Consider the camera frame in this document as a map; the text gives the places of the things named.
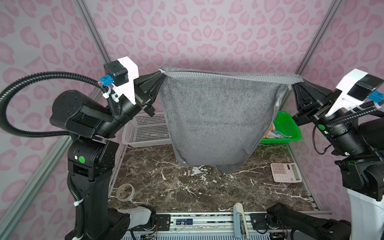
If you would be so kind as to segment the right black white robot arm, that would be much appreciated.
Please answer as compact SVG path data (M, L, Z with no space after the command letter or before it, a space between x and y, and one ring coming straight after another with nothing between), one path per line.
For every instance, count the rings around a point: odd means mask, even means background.
M346 90L329 90L308 81L293 85L298 126L313 123L333 147L351 220L315 218L277 203L267 209L270 228L289 227L315 240L381 240L384 237L383 80L364 76Z

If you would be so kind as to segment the corner aluminium post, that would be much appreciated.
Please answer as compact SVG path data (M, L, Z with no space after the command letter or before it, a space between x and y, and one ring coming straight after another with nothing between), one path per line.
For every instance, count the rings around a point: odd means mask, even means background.
M74 0L74 3L85 22L85 26L87 30L89 31L92 40L95 43L96 49L99 51L99 54L101 55L101 58L103 59L103 62L109 63L111 61L107 49L102 41L101 36L99 35L99 32L96 28L96 24L92 18L92 15L89 11L89 8L84 0Z
M313 9L310 9L308 14L303 12L302 15L305 17L299 18L301 22L305 22L301 31L308 29L309 32L299 43L299 58L293 69L295 74L308 80L309 78L305 75L310 61L339 14L344 1L305 1L305 3L313 7Z

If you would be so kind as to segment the right corner aluminium post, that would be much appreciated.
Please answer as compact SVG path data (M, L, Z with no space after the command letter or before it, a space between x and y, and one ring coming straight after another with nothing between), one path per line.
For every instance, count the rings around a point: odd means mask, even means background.
M313 7L313 9L310 9L308 14L303 12L302 15L305 17L299 18L301 22L305 22L301 31L308 29L309 32L299 43L299 58L293 69L295 74L308 80L309 78L305 75L310 61L339 14L344 1L305 1L305 3Z

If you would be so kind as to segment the orange patterned towel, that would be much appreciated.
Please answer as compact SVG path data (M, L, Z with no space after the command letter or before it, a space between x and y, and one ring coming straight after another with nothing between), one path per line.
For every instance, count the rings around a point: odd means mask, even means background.
M273 133L272 133L273 130L275 130L275 125L274 125L274 123L271 123L271 126L270 126L268 132L267 132L266 135L265 135L265 137L266 137L267 139L273 139L273 138L274 138L274 135L273 135Z

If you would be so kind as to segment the white plastic basket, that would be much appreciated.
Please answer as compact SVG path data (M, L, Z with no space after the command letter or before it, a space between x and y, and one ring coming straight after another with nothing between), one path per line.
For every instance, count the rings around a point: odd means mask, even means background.
M133 148L172 144L165 113L137 114L125 125L122 144Z

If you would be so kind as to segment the green plastic basket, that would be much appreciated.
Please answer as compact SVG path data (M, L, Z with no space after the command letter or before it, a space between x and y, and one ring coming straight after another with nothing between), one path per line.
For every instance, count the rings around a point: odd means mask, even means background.
M286 112L278 111L278 114L273 121L275 129L287 136L292 136L291 139L265 139L263 138L260 144L287 144L293 141L298 141L302 137L299 127L296 125L292 116Z

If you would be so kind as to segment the grey towel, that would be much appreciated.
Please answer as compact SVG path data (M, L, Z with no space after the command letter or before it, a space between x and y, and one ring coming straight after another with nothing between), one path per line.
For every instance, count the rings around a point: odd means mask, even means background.
M160 88L175 156L185 167L232 174L267 133L295 74L225 73L162 67Z

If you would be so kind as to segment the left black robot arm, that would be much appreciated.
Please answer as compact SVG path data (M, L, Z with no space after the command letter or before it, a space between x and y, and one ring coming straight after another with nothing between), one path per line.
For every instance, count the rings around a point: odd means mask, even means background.
M113 138L140 111L154 115L152 103L163 80L160 72L134 80L135 104L122 97L114 107L103 107L75 90L55 99L50 122L73 141L68 151L67 185L75 201L76 221L66 239L119 240L138 226L157 227L154 208L140 206L121 213L108 206L108 192L119 147Z

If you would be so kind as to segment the blue label sticker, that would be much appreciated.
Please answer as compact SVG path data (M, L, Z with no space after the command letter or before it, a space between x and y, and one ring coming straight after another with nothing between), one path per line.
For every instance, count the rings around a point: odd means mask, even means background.
M175 225L193 225L193 219L176 219L174 220Z

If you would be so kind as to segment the pink white calculator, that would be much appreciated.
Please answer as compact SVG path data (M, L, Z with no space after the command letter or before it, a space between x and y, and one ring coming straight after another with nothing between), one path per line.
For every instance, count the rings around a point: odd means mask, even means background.
M296 163L271 163L270 167L276 183L301 183L303 181Z

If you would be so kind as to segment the clear tape roll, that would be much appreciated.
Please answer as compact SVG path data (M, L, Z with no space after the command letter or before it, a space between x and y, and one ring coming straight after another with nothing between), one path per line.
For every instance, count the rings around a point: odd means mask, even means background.
M135 196L135 188L131 184L123 184L118 187L116 197L120 202L129 202Z

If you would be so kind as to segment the teal patterned towel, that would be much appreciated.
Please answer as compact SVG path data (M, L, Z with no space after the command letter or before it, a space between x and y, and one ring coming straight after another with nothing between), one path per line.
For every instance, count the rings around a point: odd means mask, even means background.
M273 130L272 133L274 135L273 139L291 139L292 138L292 136L284 135L283 133L281 133L280 131L278 131L276 129Z

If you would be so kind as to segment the left corner aluminium post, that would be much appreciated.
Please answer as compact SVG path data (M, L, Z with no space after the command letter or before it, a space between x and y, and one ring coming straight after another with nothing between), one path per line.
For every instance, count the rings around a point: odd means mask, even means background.
M74 3L85 22L85 26L87 30L89 31L92 40L95 43L96 49L99 51L99 54L101 55L101 58L103 59L103 62L109 63L111 61L107 49L102 41L101 36L99 35L99 32L96 28L96 24L92 18L92 15L89 11L89 8L84 0L74 0Z

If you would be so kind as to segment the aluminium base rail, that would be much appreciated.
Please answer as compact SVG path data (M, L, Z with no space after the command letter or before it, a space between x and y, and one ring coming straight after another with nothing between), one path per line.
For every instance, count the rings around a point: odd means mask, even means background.
M332 219L329 211L302 211L301 213L320 218ZM154 240L236 240L233 224L233 212L201 212L201 213L160 213L170 215L168 231L155 233ZM265 234L253 230L251 214L261 214L265 218L266 212L245 212L250 240L272 240L272 233L283 233L282 227L268 229ZM178 219L192 219L192 225L177 225Z

